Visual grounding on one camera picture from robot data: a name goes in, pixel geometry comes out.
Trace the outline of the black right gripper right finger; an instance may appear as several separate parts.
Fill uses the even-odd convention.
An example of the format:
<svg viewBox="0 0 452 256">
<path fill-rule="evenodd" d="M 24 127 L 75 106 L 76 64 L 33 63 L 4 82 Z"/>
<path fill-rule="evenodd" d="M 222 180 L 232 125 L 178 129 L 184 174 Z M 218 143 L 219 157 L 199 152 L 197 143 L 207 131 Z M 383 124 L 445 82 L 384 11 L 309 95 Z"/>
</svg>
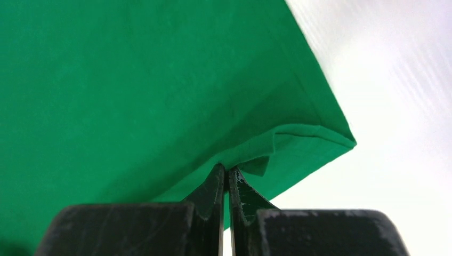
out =
<svg viewBox="0 0 452 256">
<path fill-rule="evenodd" d="M 228 185 L 233 255 L 408 255 L 380 211 L 281 210 L 237 167 Z"/>
</svg>

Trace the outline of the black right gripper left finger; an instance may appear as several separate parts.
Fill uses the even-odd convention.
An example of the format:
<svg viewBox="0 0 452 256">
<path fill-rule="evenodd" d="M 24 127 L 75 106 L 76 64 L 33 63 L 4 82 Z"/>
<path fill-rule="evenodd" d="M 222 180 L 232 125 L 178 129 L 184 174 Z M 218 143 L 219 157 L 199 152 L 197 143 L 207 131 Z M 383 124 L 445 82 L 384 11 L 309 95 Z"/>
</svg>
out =
<svg viewBox="0 0 452 256">
<path fill-rule="evenodd" d="M 180 202 L 81 204 L 60 211 L 36 255 L 221 255 L 225 168 Z"/>
</svg>

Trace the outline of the green t shirt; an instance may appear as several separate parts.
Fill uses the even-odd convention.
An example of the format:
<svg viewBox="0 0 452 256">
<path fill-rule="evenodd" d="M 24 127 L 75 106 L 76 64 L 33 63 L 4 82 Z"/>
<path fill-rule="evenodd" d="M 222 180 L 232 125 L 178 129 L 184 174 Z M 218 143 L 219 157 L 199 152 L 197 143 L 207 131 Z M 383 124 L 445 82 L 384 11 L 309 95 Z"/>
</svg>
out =
<svg viewBox="0 0 452 256">
<path fill-rule="evenodd" d="M 273 199 L 356 145 L 285 1 L 1 1 L 1 255 L 81 203 Z"/>
</svg>

